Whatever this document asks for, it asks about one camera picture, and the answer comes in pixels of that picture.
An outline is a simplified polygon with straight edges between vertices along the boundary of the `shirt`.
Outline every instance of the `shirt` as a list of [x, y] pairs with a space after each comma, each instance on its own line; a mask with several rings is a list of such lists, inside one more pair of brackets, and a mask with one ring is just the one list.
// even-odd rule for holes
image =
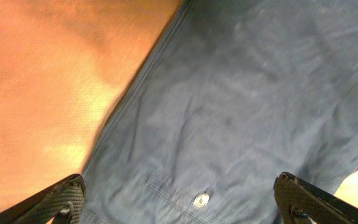
[[110, 117], [81, 223], [281, 223], [358, 169], [358, 1], [184, 1]]

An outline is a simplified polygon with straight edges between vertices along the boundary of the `black plastic part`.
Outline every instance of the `black plastic part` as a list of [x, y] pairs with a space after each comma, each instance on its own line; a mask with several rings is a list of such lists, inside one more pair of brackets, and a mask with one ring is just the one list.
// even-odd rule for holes
[[0, 213], [0, 223], [75, 224], [85, 204], [86, 188], [80, 174], [70, 175]]
[[358, 223], [358, 208], [283, 172], [274, 183], [274, 196], [284, 223]]

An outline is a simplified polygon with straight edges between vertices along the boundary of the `orange surface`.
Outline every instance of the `orange surface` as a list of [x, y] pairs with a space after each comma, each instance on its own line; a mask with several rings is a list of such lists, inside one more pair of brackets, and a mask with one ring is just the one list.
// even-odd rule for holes
[[178, 4], [0, 1], [0, 212], [81, 172]]

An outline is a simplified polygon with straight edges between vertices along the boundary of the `button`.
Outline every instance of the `button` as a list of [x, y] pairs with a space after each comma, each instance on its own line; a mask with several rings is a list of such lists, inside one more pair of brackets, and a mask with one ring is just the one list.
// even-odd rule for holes
[[193, 202], [193, 206], [195, 208], [201, 209], [205, 207], [206, 204], [208, 204], [208, 201], [209, 201], [209, 195], [206, 193], [202, 193], [197, 195], [196, 199]]

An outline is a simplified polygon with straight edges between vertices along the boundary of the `blue fabric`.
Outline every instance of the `blue fabric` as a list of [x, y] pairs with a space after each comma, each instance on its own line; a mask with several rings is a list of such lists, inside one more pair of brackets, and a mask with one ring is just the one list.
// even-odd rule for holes
[[281, 223], [281, 172], [333, 193], [356, 169], [358, 1], [186, 1], [84, 170], [81, 223]]

